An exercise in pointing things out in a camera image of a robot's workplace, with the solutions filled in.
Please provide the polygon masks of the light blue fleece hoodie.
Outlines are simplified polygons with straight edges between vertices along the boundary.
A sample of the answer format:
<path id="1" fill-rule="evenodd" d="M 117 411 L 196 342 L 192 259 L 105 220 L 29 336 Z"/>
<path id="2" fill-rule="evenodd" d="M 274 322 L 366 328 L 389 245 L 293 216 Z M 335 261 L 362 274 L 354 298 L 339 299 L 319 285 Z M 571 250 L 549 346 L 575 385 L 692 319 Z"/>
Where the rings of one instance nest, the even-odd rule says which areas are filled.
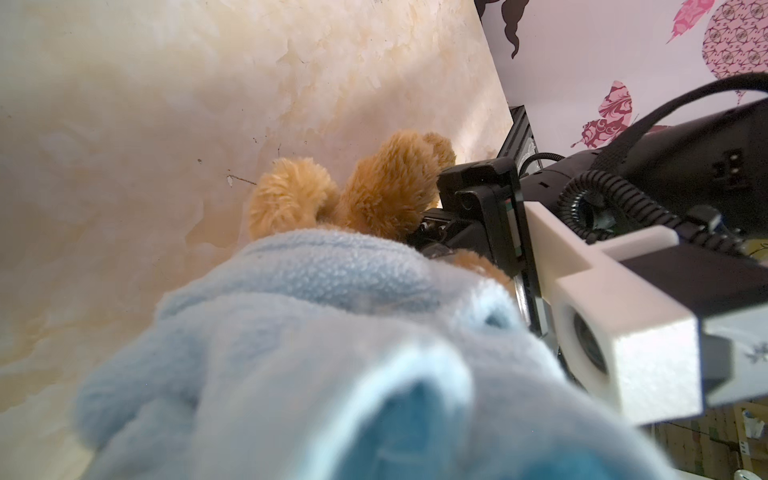
<path id="1" fill-rule="evenodd" d="M 671 479 L 492 279 L 298 230 L 164 295 L 80 386 L 88 479 Z"/>

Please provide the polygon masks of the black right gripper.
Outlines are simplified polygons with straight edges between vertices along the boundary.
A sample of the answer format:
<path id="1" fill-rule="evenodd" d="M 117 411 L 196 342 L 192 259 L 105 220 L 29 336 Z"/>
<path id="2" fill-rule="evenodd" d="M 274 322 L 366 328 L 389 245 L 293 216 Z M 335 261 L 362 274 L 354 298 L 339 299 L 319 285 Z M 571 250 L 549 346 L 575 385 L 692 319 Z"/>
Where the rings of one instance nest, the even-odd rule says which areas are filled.
<path id="1" fill-rule="evenodd" d="M 444 170 L 441 206 L 425 211 L 407 244 L 432 258 L 466 249 L 513 279 L 531 331 L 540 333 L 540 287 L 515 160 L 500 157 Z"/>

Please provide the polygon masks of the tan plush teddy bear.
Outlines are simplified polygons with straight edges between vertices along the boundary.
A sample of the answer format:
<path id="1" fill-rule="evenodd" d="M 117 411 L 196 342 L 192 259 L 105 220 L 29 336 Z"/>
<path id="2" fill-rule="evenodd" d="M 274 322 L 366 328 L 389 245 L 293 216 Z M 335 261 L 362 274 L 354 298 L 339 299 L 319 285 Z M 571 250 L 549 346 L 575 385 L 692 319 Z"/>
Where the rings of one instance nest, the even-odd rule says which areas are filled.
<path id="1" fill-rule="evenodd" d="M 300 229 L 334 229 L 405 242 L 438 204 L 438 176 L 454 166 L 451 141 L 401 130 L 359 160 L 343 187 L 312 158 L 278 158 L 258 180 L 248 209 L 256 241 Z"/>

